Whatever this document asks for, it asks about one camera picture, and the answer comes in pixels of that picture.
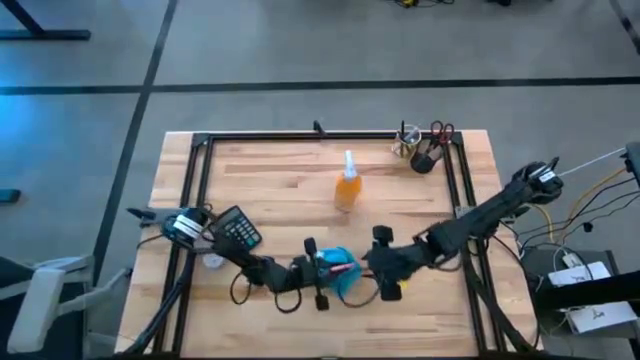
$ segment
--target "blue object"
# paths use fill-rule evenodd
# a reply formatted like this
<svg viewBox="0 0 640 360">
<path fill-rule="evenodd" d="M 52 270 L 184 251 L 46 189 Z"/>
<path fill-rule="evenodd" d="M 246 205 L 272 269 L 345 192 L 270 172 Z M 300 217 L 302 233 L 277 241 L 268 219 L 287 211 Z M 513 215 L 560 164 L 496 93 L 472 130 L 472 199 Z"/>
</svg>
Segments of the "blue object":
<svg viewBox="0 0 640 360">
<path fill-rule="evenodd" d="M 353 284 L 362 276 L 362 267 L 360 267 L 353 254 L 343 247 L 322 249 L 316 253 L 316 257 L 320 264 L 326 265 L 319 270 L 322 278 L 331 276 L 328 267 L 349 263 L 354 264 L 353 268 L 330 278 L 327 286 L 336 295 L 345 296 Z"/>
</svg>

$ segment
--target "calculator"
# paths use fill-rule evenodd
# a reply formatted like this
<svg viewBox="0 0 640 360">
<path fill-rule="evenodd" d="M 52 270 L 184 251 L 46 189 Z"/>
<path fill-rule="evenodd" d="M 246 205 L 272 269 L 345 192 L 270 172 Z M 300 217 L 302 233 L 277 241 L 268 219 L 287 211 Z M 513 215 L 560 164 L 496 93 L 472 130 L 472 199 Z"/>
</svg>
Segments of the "calculator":
<svg viewBox="0 0 640 360">
<path fill-rule="evenodd" d="M 237 205 L 218 215 L 214 227 L 215 232 L 240 242 L 247 250 L 253 249 L 262 241 L 258 230 Z"/>
</svg>

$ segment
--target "pen holder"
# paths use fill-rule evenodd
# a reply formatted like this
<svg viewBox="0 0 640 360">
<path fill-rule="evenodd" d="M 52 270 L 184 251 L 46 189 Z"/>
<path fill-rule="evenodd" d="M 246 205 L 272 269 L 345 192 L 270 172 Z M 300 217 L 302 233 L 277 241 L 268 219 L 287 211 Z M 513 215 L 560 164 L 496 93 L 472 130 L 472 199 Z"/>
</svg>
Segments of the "pen holder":
<svg viewBox="0 0 640 360">
<path fill-rule="evenodd" d="M 418 144 L 422 140 L 420 128 L 415 125 L 404 125 L 404 136 L 401 132 L 396 133 L 396 138 L 391 147 L 391 151 L 403 159 L 409 159 L 416 151 Z"/>
</svg>

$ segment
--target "yellow cable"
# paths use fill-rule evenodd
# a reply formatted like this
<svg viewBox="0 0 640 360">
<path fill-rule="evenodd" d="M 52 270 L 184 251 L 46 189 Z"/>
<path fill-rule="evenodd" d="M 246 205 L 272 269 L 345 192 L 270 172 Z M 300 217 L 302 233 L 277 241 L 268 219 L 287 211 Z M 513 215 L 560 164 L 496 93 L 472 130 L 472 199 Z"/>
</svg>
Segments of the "yellow cable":
<svg viewBox="0 0 640 360">
<path fill-rule="evenodd" d="M 547 209 L 545 209 L 544 206 L 540 206 L 537 204 L 528 204 L 528 205 L 537 209 L 542 214 L 542 216 L 544 216 L 544 219 L 547 222 L 547 229 L 549 231 L 549 239 L 551 240 L 552 243 L 555 243 L 555 241 L 553 240 L 553 222 L 551 221 L 551 215 L 549 215 L 549 212 L 547 211 Z"/>
<path fill-rule="evenodd" d="M 576 212 L 578 211 L 578 206 L 580 206 L 580 203 L 582 202 L 582 200 L 584 200 L 586 197 L 590 196 L 592 193 L 594 193 L 596 190 L 598 190 L 599 187 L 601 187 L 602 185 L 606 184 L 607 182 L 613 180 L 616 176 L 622 174 L 623 172 L 625 172 L 627 169 L 626 168 L 622 168 L 620 170 L 616 170 L 614 173 L 612 173 L 611 175 L 605 177 L 604 179 L 600 180 L 597 184 L 593 185 L 591 187 L 591 189 L 585 191 L 580 198 L 578 198 L 578 200 L 576 200 L 575 203 L 573 203 L 573 207 L 571 208 L 571 212 L 569 213 L 569 217 L 567 219 L 573 219 L 573 217 L 576 215 Z M 560 239 L 562 239 L 564 237 L 565 234 L 565 230 L 562 230 Z"/>
</svg>

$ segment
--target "white cable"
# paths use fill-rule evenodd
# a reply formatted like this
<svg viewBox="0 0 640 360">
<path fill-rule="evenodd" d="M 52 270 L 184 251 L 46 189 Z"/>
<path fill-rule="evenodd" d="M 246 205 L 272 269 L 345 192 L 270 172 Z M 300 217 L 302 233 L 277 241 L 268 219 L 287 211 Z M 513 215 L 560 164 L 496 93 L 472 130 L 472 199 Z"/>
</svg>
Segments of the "white cable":
<svg viewBox="0 0 640 360">
<path fill-rule="evenodd" d="M 620 148 L 620 149 L 618 149 L 618 150 L 612 151 L 612 152 L 610 152 L 610 153 L 608 153 L 608 154 L 602 155 L 602 156 L 600 156 L 600 157 L 598 157 L 598 158 L 595 158 L 595 159 L 593 159 L 593 160 L 587 161 L 586 163 L 584 163 L 584 164 L 582 164 L 582 165 L 580 165 L 580 166 L 576 166 L 576 167 L 574 167 L 574 168 L 573 168 L 573 169 L 571 169 L 571 170 L 567 170 L 567 171 L 565 171 L 565 172 L 563 172 L 563 173 L 561 173 L 561 174 L 558 174 L 558 177 L 563 177 L 563 176 L 565 176 L 565 175 L 569 175 L 569 174 L 571 174 L 572 172 L 575 172 L 575 171 L 578 171 L 578 170 L 582 169 L 583 167 L 587 167 L 587 166 L 589 166 L 589 165 L 591 165 L 591 164 L 593 164 L 593 163 L 595 163 L 595 162 L 597 162 L 597 161 L 600 161 L 600 160 L 602 160 L 602 159 L 606 159 L 606 158 L 608 158 L 608 157 L 609 157 L 609 156 L 611 156 L 611 155 L 615 155 L 615 154 L 617 154 L 617 153 L 619 153 L 619 152 L 621 152 L 621 151 L 624 151 L 624 149 L 625 149 L 625 148 Z"/>
</svg>

